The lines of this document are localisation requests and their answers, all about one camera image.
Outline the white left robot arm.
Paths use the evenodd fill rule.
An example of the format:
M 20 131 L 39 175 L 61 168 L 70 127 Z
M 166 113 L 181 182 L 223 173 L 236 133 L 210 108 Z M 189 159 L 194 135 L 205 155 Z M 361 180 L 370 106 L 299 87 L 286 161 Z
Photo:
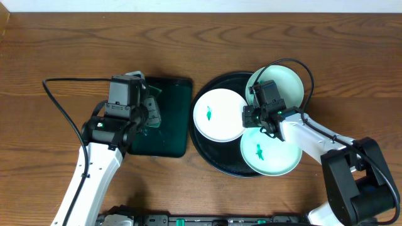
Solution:
M 95 225 L 106 191 L 125 154 L 144 127 L 161 121 L 155 97 L 149 94 L 140 71 L 115 75 L 108 82 L 108 99 L 96 105 L 81 129 L 55 103 L 78 136 L 80 149 L 53 225 Z

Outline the green wavy sponge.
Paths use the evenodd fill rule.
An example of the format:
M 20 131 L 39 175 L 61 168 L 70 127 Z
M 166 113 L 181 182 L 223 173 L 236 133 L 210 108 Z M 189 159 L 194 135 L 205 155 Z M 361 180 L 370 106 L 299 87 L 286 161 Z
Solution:
M 161 94 L 161 90 L 156 87 L 149 86 L 148 91 L 149 91 L 149 96 L 153 96 L 157 101 L 158 96 Z

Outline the white plate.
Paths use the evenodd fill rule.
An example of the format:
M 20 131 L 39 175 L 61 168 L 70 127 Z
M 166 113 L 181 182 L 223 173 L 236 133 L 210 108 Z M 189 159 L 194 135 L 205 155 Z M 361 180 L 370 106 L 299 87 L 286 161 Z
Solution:
M 203 137 L 218 143 L 242 136 L 242 110 L 247 103 L 237 92 L 213 89 L 202 94 L 193 108 L 193 122 Z

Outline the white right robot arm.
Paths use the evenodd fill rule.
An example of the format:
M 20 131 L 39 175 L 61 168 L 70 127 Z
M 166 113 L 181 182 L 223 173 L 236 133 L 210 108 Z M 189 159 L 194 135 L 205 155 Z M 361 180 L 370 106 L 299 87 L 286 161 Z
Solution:
M 249 93 L 254 101 L 243 108 L 244 127 L 258 127 L 268 137 L 295 145 L 321 164 L 328 205 L 339 223 L 357 225 L 390 209 L 395 215 L 383 224 L 397 221 L 399 191 L 375 140 L 338 135 L 311 120 L 303 109 L 287 108 L 272 80 L 254 82 Z

